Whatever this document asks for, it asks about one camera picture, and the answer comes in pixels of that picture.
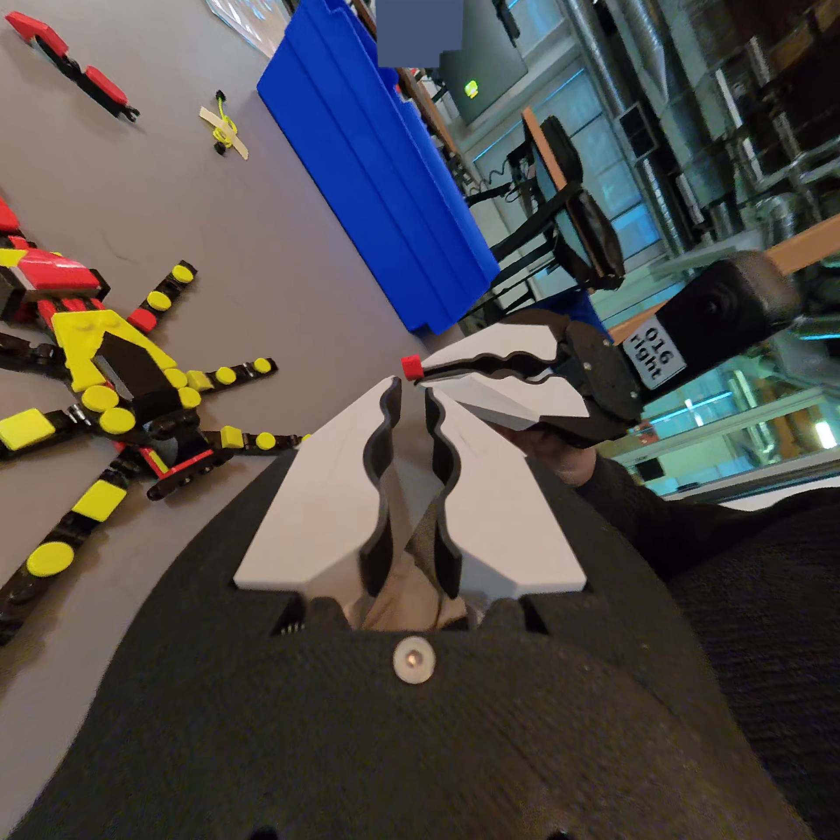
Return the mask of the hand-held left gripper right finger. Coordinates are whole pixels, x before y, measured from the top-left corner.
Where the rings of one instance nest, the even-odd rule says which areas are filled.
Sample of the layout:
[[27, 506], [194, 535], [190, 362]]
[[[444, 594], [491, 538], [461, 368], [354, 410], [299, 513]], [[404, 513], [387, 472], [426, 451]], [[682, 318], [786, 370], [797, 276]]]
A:
[[434, 569], [450, 599], [582, 592], [586, 574], [525, 455], [438, 388], [425, 392], [435, 503]]

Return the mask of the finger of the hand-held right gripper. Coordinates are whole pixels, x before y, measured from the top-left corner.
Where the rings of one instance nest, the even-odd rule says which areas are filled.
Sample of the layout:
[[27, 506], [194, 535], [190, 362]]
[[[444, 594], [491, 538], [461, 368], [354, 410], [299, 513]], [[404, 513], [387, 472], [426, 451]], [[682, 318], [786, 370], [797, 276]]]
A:
[[556, 374], [526, 381], [513, 374], [494, 378], [470, 372], [426, 381], [425, 386], [478, 419], [514, 431], [530, 429], [551, 418], [584, 419], [591, 415], [583, 396]]
[[420, 361], [420, 380], [509, 371], [525, 377], [552, 369], [562, 361], [571, 322], [497, 322], [466, 336]]

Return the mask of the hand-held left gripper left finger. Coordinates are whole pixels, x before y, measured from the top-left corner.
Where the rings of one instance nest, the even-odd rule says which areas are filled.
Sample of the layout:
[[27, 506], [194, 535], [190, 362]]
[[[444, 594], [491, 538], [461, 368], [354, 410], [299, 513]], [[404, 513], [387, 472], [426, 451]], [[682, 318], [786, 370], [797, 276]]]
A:
[[301, 443], [234, 574], [240, 590], [332, 598], [352, 627], [391, 571], [382, 478], [393, 462], [402, 380], [388, 376]]

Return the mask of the black yellow lego spider model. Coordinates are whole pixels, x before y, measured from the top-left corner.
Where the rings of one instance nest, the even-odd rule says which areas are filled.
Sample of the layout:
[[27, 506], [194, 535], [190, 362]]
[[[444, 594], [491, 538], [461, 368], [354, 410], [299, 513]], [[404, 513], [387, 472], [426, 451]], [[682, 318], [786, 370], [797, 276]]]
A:
[[151, 479], [147, 498], [161, 501], [235, 456], [268, 457], [297, 448], [297, 435], [250, 434], [230, 425], [201, 428], [203, 397], [271, 377], [264, 356], [213, 371], [182, 370], [152, 339], [159, 321], [194, 282], [179, 261], [127, 317], [105, 304], [102, 274], [25, 236], [2, 201], [2, 324], [33, 323], [50, 336], [31, 343], [2, 332], [2, 369], [63, 382], [66, 409], [32, 408], [1, 422], [2, 463], [82, 435], [109, 440], [115, 456], [2, 587], [2, 647], [8, 646], [91, 534], [128, 495]]

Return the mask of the black lego limb red slopes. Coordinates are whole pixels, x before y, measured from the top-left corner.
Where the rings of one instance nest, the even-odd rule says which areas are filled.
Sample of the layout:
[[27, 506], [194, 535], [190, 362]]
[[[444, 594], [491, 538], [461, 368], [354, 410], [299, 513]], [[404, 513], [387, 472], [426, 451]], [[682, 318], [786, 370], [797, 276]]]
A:
[[52, 27], [18, 11], [5, 14], [4, 19], [23, 41], [43, 53], [64, 77], [114, 118], [124, 117], [130, 123], [136, 123], [140, 111], [130, 103], [125, 92], [100, 69], [92, 65], [80, 66], [67, 43]]

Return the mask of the person's right hand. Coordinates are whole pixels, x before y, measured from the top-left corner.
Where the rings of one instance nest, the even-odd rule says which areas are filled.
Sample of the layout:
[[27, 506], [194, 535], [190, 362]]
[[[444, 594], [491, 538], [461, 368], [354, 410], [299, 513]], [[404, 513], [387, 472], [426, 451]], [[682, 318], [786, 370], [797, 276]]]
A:
[[550, 430], [529, 429], [520, 432], [516, 446], [526, 456], [549, 467], [570, 487], [582, 487], [595, 472], [597, 453], [594, 447], [575, 447]]

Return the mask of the black office chair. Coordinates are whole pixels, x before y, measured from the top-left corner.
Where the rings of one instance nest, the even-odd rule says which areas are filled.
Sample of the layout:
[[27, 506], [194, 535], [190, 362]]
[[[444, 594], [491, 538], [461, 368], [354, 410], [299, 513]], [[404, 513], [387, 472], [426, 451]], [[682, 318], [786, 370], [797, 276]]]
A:
[[539, 122], [531, 108], [521, 113], [524, 141], [506, 158], [511, 180], [470, 194], [468, 207], [514, 197], [526, 220], [491, 253], [501, 267], [463, 323], [476, 329], [514, 313], [541, 308], [568, 314], [604, 331], [592, 305], [595, 291], [617, 290], [625, 279], [621, 244], [612, 222], [583, 186], [583, 164], [570, 136], [553, 115]]

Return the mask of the blue plastic bin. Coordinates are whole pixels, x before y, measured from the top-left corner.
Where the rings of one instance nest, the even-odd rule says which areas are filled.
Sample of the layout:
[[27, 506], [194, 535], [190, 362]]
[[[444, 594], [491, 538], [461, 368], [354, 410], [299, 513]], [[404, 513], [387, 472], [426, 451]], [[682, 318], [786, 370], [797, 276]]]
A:
[[257, 92], [410, 332], [446, 332], [499, 265], [346, 2], [304, 1]]

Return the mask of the black monitor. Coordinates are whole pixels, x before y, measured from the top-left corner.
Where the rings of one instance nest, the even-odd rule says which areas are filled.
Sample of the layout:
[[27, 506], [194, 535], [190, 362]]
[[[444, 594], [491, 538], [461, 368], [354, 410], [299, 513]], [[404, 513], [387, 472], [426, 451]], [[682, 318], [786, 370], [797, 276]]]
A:
[[438, 75], [465, 124], [476, 121], [528, 72], [509, 3], [464, 1], [460, 47], [440, 55]]

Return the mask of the person's black sweater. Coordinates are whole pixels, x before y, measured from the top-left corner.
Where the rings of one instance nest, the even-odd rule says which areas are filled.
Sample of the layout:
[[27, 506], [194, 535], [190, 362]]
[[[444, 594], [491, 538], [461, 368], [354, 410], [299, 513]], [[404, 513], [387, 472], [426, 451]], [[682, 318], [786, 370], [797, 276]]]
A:
[[740, 729], [818, 838], [839, 830], [838, 489], [757, 511], [656, 504], [668, 582]]

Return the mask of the metal ventilation duct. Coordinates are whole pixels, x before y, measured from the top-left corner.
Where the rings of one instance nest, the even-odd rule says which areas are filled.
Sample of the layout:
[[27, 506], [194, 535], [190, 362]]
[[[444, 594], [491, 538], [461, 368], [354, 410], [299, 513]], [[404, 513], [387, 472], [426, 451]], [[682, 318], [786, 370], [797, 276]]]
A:
[[648, 118], [633, 66], [623, 55], [621, 39], [607, 32], [612, 18], [599, 11], [601, 3], [566, 1], [561, 5], [666, 251], [669, 256], [681, 256], [692, 246], [686, 214], [659, 160], [660, 132]]

